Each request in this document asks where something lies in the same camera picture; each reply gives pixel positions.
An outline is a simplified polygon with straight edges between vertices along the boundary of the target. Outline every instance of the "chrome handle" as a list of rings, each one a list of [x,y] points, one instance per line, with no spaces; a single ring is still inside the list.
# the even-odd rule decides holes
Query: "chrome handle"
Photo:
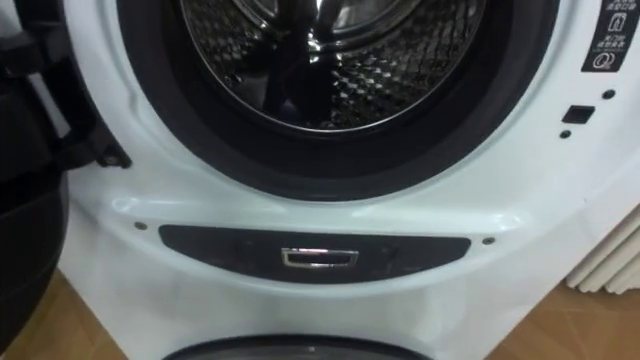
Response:
[[[358,251],[282,248],[282,263],[298,269],[350,268],[358,261]]]

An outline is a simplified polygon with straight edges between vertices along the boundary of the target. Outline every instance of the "washing machine door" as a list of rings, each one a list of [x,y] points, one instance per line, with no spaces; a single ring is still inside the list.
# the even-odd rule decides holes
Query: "washing machine door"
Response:
[[[77,83],[66,27],[47,15],[56,14],[55,2],[46,3],[16,2],[33,15],[22,18],[24,29],[20,7],[0,3],[0,354],[56,269],[68,221],[66,172],[96,160],[131,165]],[[64,131],[44,106],[45,84],[63,90],[49,105],[66,120]]]
[[[38,304],[67,228],[64,172],[51,166],[56,139],[24,79],[0,76],[0,354]]]
[[[321,336],[222,340],[181,350],[165,360],[431,360],[371,341]]]

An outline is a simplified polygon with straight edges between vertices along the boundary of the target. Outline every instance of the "label sticker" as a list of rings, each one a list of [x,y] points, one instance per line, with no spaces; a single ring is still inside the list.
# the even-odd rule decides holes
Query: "label sticker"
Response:
[[[640,0],[603,0],[582,72],[618,72],[640,20]]]

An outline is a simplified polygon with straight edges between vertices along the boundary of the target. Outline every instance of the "washing machine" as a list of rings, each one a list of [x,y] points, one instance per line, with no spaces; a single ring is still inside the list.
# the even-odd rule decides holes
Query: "washing machine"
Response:
[[[57,265],[135,360],[486,357],[640,202],[638,5],[0,0],[3,345]]]

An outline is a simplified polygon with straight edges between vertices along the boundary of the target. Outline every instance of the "radiator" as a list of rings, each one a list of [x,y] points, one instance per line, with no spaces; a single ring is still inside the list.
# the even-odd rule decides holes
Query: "radiator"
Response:
[[[566,283],[582,292],[604,289],[622,294],[640,289],[640,206],[569,274]]]

